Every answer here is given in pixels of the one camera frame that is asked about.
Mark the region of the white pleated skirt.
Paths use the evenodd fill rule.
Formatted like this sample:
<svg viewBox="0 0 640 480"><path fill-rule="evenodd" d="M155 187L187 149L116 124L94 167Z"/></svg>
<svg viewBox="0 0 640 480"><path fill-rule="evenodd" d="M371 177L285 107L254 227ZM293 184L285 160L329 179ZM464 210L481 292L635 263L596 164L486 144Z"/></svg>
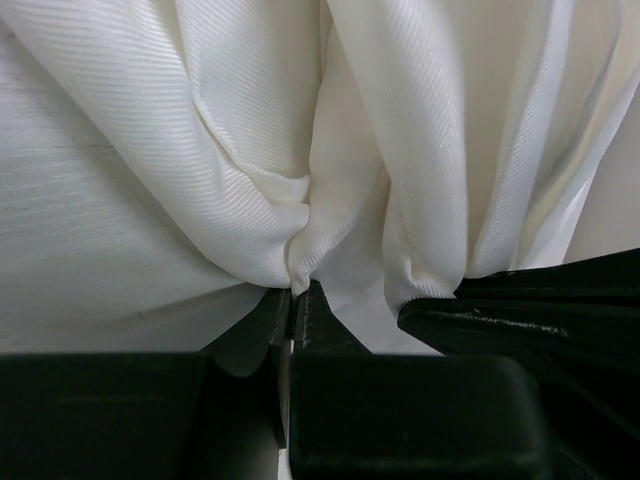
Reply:
<svg viewBox="0 0 640 480"><path fill-rule="evenodd" d="M635 1L5 1L1 349L199 349L323 284L378 351L462 280L639 244Z"/></svg>

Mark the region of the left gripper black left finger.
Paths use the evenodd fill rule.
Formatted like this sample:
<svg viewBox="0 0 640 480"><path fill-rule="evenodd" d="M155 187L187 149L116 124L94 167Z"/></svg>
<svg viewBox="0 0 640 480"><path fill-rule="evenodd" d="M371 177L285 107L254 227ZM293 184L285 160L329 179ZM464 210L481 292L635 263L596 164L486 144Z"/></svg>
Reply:
<svg viewBox="0 0 640 480"><path fill-rule="evenodd" d="M203 351L233 377L250 377L262 368L278 376L286 356L290 307L288 290L269 289L246 316Z"/></svg>

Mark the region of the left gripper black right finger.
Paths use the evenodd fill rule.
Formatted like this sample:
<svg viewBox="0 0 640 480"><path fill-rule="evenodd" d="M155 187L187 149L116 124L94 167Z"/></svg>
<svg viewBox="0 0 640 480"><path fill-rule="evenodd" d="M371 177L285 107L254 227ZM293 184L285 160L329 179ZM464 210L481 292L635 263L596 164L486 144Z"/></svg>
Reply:
<svg viewBox="0 0 640 480"><path fill-rule="evenodd" d="M319 281L294 302L291 320L293 353L297 355L369 355L370 351L334 315Z"/></svg>

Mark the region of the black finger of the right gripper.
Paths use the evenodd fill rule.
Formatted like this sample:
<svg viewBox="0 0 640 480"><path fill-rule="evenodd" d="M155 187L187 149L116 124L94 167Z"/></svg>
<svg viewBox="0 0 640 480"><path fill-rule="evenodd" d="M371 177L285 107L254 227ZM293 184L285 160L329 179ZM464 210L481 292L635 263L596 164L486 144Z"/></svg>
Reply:
<svg viewBox="0 0 640 480"><path fill-rule="evenodd" d="M567 456L593 479L638 478L638 250L465 279L397 324L443 354L513 358Z"/></svg>

